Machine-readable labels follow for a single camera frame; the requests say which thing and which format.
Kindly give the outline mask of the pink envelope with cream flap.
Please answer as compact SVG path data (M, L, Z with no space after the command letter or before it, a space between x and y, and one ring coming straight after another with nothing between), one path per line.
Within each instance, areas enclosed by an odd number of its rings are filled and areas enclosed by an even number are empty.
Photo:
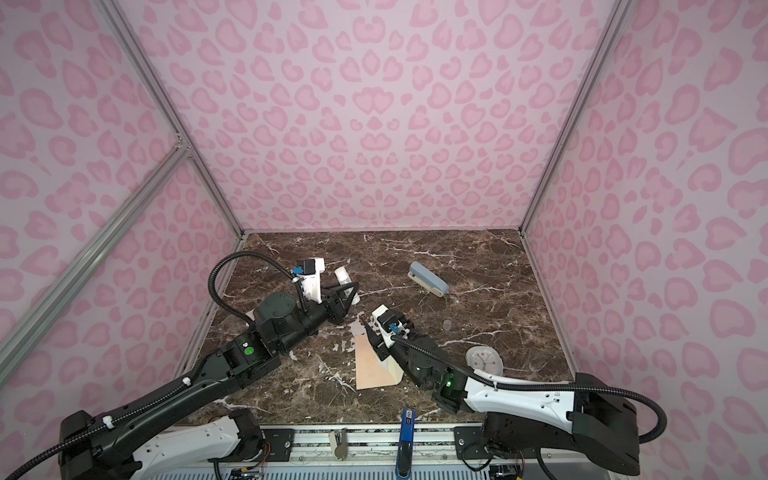
M379 360L365 335L354 337L356 388L366 390L399 384L403 370L392 357Z

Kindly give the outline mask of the white glue stick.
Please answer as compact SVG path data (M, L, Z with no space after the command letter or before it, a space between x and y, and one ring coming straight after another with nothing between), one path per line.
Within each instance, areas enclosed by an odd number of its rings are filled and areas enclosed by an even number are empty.
M334 274L336 276L336 279L340 285L347 285L352 283L351 276L349 275L348 271L345 267L339 267L334 271ZM345 295L348 298L351 298L351 304L357 305L360 301L359 295L357 293L352 294L352 289L347 289L345 291Z

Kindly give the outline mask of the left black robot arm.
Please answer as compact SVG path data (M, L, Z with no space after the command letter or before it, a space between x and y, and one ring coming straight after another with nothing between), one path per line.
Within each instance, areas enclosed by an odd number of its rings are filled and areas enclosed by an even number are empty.
M255 457L264 440L251 413L229 414L186 432L171 427L277 369L282 355L324 322L342 324L357 290L355 282L324 288L320 301L305 306L289 293L271 294L254 309L253 325L179 378L111 411L70 415L61 424L62 478L149 479L200 459Z

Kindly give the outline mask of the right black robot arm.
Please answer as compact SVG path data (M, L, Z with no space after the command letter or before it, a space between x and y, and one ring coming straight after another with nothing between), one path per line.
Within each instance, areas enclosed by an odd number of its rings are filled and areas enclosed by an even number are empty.
M637 410L627 392L589 374L573 383L502 378L454 365L427 337L407 338L404 330L366 336L376 355L391 358L443 410L484 416L481 445L503 457L526 450L569 450L618 474L640 473Z

